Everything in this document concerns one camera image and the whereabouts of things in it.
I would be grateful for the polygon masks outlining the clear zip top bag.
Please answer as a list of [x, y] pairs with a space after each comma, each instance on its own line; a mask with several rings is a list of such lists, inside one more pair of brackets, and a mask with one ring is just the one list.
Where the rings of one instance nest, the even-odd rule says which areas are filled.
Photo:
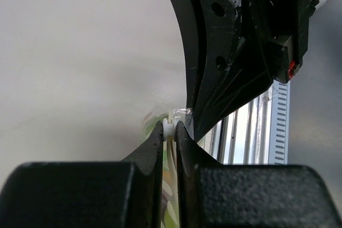
[[148, 188], [157, 194], [158, 227], [205, 227], [200, 171], [216, 165], [191, 137], [192, 111], [174, 109], [145, 120], [146, 138], [158, 128], [159, 164], [156, 185]]

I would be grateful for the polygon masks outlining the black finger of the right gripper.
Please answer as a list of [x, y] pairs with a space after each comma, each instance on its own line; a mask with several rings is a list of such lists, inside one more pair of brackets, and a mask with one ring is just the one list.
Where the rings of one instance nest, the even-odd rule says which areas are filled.
[[200, 0], [170, 0], [180, 28], [185, 58], [186, 107], [196, 106], [203, 78], [206, 39]]

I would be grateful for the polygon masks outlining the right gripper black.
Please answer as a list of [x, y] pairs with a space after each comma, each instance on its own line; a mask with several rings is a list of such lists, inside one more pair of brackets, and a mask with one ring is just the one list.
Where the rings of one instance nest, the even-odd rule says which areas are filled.
[[200, 0], [206, 33], [194, 139], [265, 92], [289, 82], [308, 50], [319, 0]]

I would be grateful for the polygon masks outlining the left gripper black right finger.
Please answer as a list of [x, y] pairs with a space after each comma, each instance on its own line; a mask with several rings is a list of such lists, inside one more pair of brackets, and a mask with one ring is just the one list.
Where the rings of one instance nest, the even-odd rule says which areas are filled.
[[175, 131], [181, 227], [336, 227], [319, 174], [300, 165], [224, 165]]

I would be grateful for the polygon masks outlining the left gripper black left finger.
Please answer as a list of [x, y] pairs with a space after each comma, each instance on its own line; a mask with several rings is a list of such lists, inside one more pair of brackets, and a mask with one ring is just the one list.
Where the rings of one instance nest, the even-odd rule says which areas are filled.
[[163, 126], [121, 161], [27, 162], [1, 190], [1, 227], [159, 227]]

